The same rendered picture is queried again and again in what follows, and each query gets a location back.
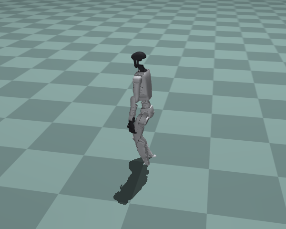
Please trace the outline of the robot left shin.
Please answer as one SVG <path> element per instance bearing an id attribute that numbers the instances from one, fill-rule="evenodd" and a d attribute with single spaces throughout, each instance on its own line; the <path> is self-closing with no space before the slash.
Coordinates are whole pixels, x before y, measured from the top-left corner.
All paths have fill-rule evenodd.
<path id="1" fill-rule="evenodd" d="M 145 165 L 149 166 L 150 162 L 149 162 L 149 157 L 148 157 L 149 153 L 148 153 L 147 145 L 144 146 L 144 143 L 142 141 L 138 141 L 136 144 L 136 148 L 138 150 L 140 157 L 142 158 L 143 162 L 145 163 Z"/>

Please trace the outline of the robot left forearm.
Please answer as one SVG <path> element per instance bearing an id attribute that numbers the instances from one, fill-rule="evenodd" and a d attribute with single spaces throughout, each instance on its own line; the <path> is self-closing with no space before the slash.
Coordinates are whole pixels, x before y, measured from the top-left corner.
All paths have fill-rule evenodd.
<path id="1" fill-rule="evenodd" d="M 137 104 L 135 104 L 135 97 L 131 97 L 130 98 L 130 101 L 131 101 L 131 105 L 130 105 L 130 112 L 129 112 L 129 121 L 132 121 L 133 117 L 136 116 L 136 109 L 137 109 Z"/>

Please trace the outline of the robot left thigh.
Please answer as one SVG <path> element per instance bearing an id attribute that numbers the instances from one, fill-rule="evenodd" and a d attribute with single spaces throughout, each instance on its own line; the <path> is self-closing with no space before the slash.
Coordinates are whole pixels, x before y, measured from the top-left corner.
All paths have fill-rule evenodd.
<path id="1" fill-rule="evenodd" d="M 144 114 L 139 114 L 134 122 L 134 129 L 136 134 L 133 134 L 134 139 L 136 141 L 136 144 L 138 141 L 142 141 L 144 143 L 144 146 L 146 146 L 146 139 L 142 138 L 144 126 L 147 124 L 149 120 L 149 115 L 148 113 L 144 112 Z"/>

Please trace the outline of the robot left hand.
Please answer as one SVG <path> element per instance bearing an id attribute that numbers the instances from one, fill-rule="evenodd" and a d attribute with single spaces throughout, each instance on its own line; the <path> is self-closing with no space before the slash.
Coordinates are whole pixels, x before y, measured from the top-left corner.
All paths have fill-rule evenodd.
<path id="1" fill-rule="evenodd" d="M 129 132 L 136 134 L 137 132 L 135 132 L 134 129 L 134 123 L 135 122 L 135 117 L 133 117 L 132 121 L 129 121 L 127 127 L 129 128 Z"/>

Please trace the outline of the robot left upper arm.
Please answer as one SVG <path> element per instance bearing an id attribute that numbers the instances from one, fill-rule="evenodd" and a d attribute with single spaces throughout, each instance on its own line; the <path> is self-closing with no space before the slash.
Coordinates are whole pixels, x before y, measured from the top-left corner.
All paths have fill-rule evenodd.
<path id="1" fill-rule="evenodd" d="M 140 85 L 142 83 L 142 75 L 136 75 L 133 77 L 133 94 L 135 97 L 135 103 L 139 102 Z"/>

